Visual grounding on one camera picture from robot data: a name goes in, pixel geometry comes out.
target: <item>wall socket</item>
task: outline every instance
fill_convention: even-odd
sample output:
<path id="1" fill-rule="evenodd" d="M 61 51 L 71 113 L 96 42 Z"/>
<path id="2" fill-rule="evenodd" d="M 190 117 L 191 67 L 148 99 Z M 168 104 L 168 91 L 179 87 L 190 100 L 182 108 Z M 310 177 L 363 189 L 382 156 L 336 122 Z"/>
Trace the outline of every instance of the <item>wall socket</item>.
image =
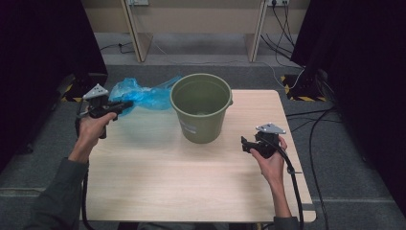
<path id="1" fill-rule="evenodd" d="M 277 5 L 275 7 L 284 7 L 289 5 L 289 0 L 276 0 Z M 272 7 L 272 0 L 268 1 L 268 7 Z"/>
<path id="2" fill-rule="evenodd" d="M 128 0 L 129 6 L 148 6 L 148 0 Z"/>

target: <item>cable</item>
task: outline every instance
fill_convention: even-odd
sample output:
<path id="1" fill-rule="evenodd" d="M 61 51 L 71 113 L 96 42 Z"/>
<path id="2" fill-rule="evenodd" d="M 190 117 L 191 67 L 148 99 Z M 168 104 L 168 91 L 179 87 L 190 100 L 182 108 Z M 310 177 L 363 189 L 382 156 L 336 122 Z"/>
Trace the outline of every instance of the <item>cable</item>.
<path id="1" fill-rule="evenodd" d="M 287 16 L 289 15 L 289 6 L 287 6 L 287 3 L 285 1 L 282 1 L 282 2 L 283 2 L 283 7 L 284 7 L 284 16 L 285 16 L 285 23 L 287 25 L 287 31 L 289 32 L 290 41 L 292 42 L 293 47 L 295 47 L 295 43 L 293 42 L 292 34 L 290 33 L 289 21 L 287 20 Z"/>
<path id="2" fill-rule="evenodd" d="M 284 35 L 284 36 L 286 37 L 286 39 L 290 42 L 290 44 L 292 44 L 292 46 L 295 46 L 294 43 L 293 43 L 293 41 L 290 40 L 289 36 L 287 35 L 286 31 L 284 30 L 284 28 L 286 27 L 286 23 L 287 23 L 287 17 L 286 17 L 286 19 L 285 19 L 284 26 L 282 26 L 282 23 L 281 23 L 280 19 L 278 18 L 277 13 L 275 12 L 275 6 L 272 8 L 272 11 L 274 12 L 275 17 L 277 18 L 278 23 L 279 23 L 280 26 L 281 26 L 281 29 L 282 29 L 282 36 Z"/>
<path id="3" fill-rule="evenodd" d="M 326 226 L 326 229 L 327 229 L 327 230 L 328 230 L 327 211 L 326 211 L 325 203 L 323 202 L 323 196 L 322 196 L 322 193 L 321 193 L 321 191 L 320 191 L 319 182 L 318 182 L 318 180 L 317 180 L 316 172 L 315 172 L 315 170 L 314 170 L 313 154 L 312 154 L 312 151 L 311 151 L 311 140 L 312 140 L 314 128 L 316 127 L 316 125 L 317 125 L 317 124 L 322 120 L 322 118 L 323 118 L 324 116 L 326 116 L 333 108 L 334 108 L 334 107 L 332 107 L 331 109 L 326 110 L 326 111 L 317 119 L 317 121 L 313 124 L 313 127 L 311 128 L 311 131 L 310 131 L 310 137 L 309 137 L 309 140 L 308 140 L 308 144 L 309 144 L 309 145 L 308 145 L 308 151 L 309 151 L 309 155 L 310 155 L 311 171 L 313 172 L 313 179 L 314 179 L 314 182 L 315 182 L 315 184 L 316 184 L 316 189 L 317 189 L 317 193 L 318 193 L 318 195 L 319 195 L 320 203 L 321 203 L 321 205 L 322 205 L 323 215 L 324 215 L 324 217 L 325 217 L 325 226 Z"/>
<path id="4" fill-rule="evenodd" d="M 297 129 L 299 129 L 299 128 L 301 128 L 301 127 L 304 127 L 305 125 L 307 125 L 307 124 L 309 124 L 309 123 L 311 123 L 311 122 L 317 121 L 317 119 L 312 119 L 312 118 L 303 118 L 303 119 L 309 119 L 310 121 L 307 121 L 307 122 L 301 124 L 300 126 L 297 126 L 296 128 L 292 129 L 290 132 L 294 132 L 294 131 L 296 131 Z M 338 121 L 332 121 L 332 120 L 326 120 L 326 119 L 320 120 L 320 122 L 341 123 L 341 122 L 338 122 Z"/>
<path id="5" fill-rule="evenodd" d="M 100 48 L 100 51 L 102 51 L 102 50 L 104 50 L 104 49 L 107 49 L 107 48 L 112 48 L 112 47 L 117 47 L 117 46 L 118 46 L 118 47 L 120 48 L 120 53 L 122 53 L 122 54 L 133 53 L 133 52 L 135 52 L 135 51 L 123 52 L 123 50 L 122 50 L 122 48 L 123 48 L 124 46 L 126 46 L 126 45 L 128 45 L 128 44 L 131 44 L 131 43 L 132 43 L 132 42 L 127 42 L 127 43 L 125 43 L 125 44 L 119 43 L 119 44 L 112 44 L 112 45 L 104 46 L 104 47 Z"/>
<path id="6" fill-rule="evenodd" d="M 86 174 L 83 178 L 83 186 L 81 191 L 81 220 L 83 221 L 83 225 L 89 230 L 95 230 L 87 220 L 87 213 L 86 213 L 86 196 L 87 196 L 87 181 L 89 178 L 89 169 L 86 170 Z"/>
<path id="7" fill-rule="evenodd" d="M 80 111 L 81 106 L 83 104 L 83 98 L 80 99 L 78 109 L 77 109 L 77 117 L 75 119 L 75 128 L 77 132 L 77 136 L 79 137 L 79 128 L 80 128 Z M 83 225 L 89 229 L 94 230 L 94 228 L 90 225 L 89 221 L 87 220 L 87 213 L 86 213 L 86 196 L 87 196 L 87 181 L 89 178 L 89 169 L 86 170 L 86 174 L 83 178 L 83 185 L 81 190 L 81 220 L 83 221 Z"/>
<path id="8" fill-rule="evenodd" d="M 311 113 L 319 113 L 319 112 L 331 111 L 333 109 L 335 109 L 335 106 L 332 106 L 331 108 L 328 108 L 328 109 L 314 110 L 314 111 L 301 112 L 301 113 L 292 113 L 292 114 L 287 114 L 285 116 L 286 117 L 299 116 L 299 115 L 305 115 L 305 114 L 311 114 Z"/>
<path id="9" fill-rule="evenodd" d="M 296 180 L 296 173 L 295 169 L 293 168 L 292 162 L 290 161 L 289 157 L 287 156 L 286 151 L 280 147 L 279 145 L 274 145 L 271 142 L 268 142 L 266 139 L 264 138 L 260 138 L 261 141 L 268 143 L 270 146 L 272 146 L 273 148 L 275 148 L 283 157 L 284 162 L 286 162 L 287 165 L 287 172 L 290 174 L 290 177 L 292 179 L 292 184 L 293 184 L 293 190 L 295 192 L 295 197 L 296 197 L 296 201 L 298 203 L 298 210 L 299 210 L 299 225 L 300 225 L 300 229 L 304 229 L 304 225 L 305 225 L 305 221 L 304 221 L 304 210 L 303 210 L 303 206 L 302 206 L 302 201 L 301 201 L 301 195 L 299 193 L 299 187 L 298 187 L 298 182 Z"/>
<path id="10" fill-rule="evenodd" d="M 272 39 L 269 37 L 268 34 L 266 34 L 266 37 L 268 37 L 268 40 L 273 44 L 273 45 L 277 45 L 275 42 L 272 41 Z M 285 50 L 287 53 L 292 54 L 292 51 L 286 50 L 283 47 L 280 47 L 280 49 Z"/>
<path id="11" fill-rule="evenodd" d="M 262 38 L 262 40 L 266 43 L 266 45 L 269 47 L 270 50 L 272 50 L 272 51 L 274 51 L 274 52 L 277 52 L 278 54 L 284 56 L 284 57 L 287 58 L 287 59 L 290 59 L 290 57 L 289 57 L 288 55 L 282 53 L 282 52 L 279 51 L 277 48 L 274 48 L 271 44 L 269 44 L 269 43 L 265 40 L 265 38 L 263 37 L 262 34 L 260 35 L 260 38 Z"/>

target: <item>gray sleeve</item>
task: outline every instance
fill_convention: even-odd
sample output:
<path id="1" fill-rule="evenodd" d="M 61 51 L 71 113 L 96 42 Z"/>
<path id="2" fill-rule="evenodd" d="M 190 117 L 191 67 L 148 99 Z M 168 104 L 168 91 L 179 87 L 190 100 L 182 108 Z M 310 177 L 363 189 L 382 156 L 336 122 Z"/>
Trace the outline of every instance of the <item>gray sleeve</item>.
<path id="1" fill-rule="evenodd" d="M 24 229 L 79 229 L 81 181 L 88 166 L 63 159 L 52 183 L 35 200 Z"/>

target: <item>yellow and black tape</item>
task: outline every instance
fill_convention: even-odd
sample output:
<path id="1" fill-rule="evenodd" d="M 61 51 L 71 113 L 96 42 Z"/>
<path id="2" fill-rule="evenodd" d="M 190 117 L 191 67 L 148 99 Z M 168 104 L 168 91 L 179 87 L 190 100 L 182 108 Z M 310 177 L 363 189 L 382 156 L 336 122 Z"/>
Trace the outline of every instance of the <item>yellow and black tape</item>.
<path id="1" fill-rule="evenodd" d="M 305 102 L 325 102 L 326 101 L 326 98 L 323 96 L 320 96 L 320 97 L 293 96 L 291 93 L 291 90 L 290 90 L 293 85 L 289 85 L 289 82 L 287 82 L 285 76 L 282 76 L 281 80 L 283 83 L 284 92 L 286 93 L 287 98 L 291 101 L 305 101 Z"/>

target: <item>black curtain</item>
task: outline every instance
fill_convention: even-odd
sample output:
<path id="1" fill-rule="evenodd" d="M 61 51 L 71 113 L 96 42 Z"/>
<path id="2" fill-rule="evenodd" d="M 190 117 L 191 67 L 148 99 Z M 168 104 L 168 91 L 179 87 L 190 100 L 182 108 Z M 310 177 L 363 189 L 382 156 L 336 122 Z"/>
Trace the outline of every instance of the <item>black curtain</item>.
<path id="1" fill-rule="evenodd" d="M 312 0 L 292 60 L 309 78 L 327 72 L 354 142 L 406 216 L 404 7 L 402 0 Z"/>

